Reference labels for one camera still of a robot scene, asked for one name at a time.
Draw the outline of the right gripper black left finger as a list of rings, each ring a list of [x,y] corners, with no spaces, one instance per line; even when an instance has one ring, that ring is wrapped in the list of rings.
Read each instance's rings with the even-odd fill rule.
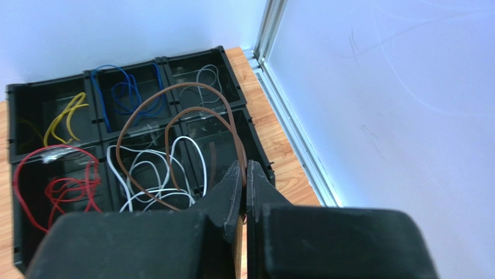
[[[234,162],[192,211],[205,217],[199,246],[199,278],[240,278],[243,214],[242,170]]]

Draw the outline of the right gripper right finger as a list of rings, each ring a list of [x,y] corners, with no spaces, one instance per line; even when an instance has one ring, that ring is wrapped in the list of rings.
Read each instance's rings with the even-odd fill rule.
[[[270,209],[274,206],[291,206],[268,180],[261,164],[250,160],[246,169],[247,217],[247,277],[268,278],[266,267],[271,260],[272,235]]]

